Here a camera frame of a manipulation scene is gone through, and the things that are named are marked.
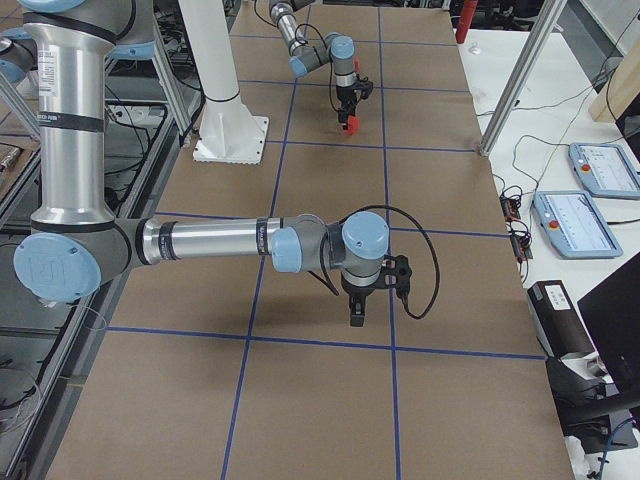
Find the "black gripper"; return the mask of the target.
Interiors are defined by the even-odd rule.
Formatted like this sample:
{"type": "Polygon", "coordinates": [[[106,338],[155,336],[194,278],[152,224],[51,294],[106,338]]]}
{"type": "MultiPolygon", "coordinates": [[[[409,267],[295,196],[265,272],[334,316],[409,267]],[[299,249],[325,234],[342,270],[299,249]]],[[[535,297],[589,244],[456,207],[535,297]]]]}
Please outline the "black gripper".
{"type": "Polygon", "coordinates": [[[337,110],[340,124],[347,124],[348,118],[356,116],[357,104],[366,100],[372,93],[374,84],[367,77],[361,78],[358,73],[336,75],[336,94],[340,102],[337,110]]]}
{"type": "Polygon", "coordinates": [[[349,294],[350,326],[364,326],[366,298],[373,290],[394,289],[400,300],[407,300],[411,290],[412,269],[405,255],[385,255],[379,271],[368,277],[359,277],[346,269],[341,271],[341,284],[349,294]]]}

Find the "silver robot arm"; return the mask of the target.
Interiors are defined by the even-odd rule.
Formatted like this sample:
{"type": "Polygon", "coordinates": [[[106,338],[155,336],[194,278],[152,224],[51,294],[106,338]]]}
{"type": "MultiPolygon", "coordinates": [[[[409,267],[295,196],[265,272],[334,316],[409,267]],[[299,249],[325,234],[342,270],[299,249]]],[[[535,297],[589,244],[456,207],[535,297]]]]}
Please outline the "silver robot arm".
{"type": "Polygon", "coordinates": [[[310,24],[299,24],[295,13],[311,1],[269,1],[269,17],[279,30],[289,51],[289,66],[296,78],[329,65],[335,78],[335,91],[340,105],[330,104],[337,114],[338,123],[349,135],[359,128],[357,105],[366,100],[373,83],[359,75],[355,43],[349,36],[338,32],[322,35],[310,24]]]}
{"type": "MultiPolygon", "coordinates": [[[[296,77],[329,64],[336,77],[339,123],[356,129],[355,107],[372,83],[361,79],[350,37],[331,32],[309,43],[292,14],[309,1],[269,1],[268,14],[289,49],[296,77]]],[[[331,224],[315,215],[199,223],[116,219],[104,199],[105,59],[116,46],[155,47],[152,1],[19,1],[37,45],[41,135],[41,205],[32,234],[14,253],[20,282],[36,296],[74,302],[140,265],[198,257],[270,256],[278,272],[341,273],[350,323],[362,326],[366,297],[395,289],[409,311],[411,269],[386,255],[389,228],[366,206],[331,224]]],[[[224,9],[218,1],[180,1],[204,96],[195,160],[259,163],[269,120],[241,100],[224,9]]]]}

